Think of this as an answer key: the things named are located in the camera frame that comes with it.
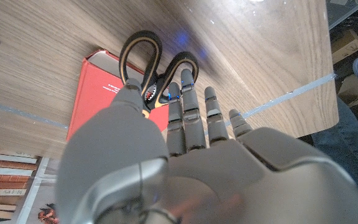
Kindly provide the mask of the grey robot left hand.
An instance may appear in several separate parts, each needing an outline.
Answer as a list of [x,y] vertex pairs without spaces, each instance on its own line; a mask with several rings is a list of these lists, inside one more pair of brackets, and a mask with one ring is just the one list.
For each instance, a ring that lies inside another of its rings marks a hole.
[[358,223],[358,187],[338,163],[236,110],[229,138],[212,88],[203,128],[189,70],[182,83],[170,89],[166,136],[130,78],[70,138],[55,187],[61,223]]

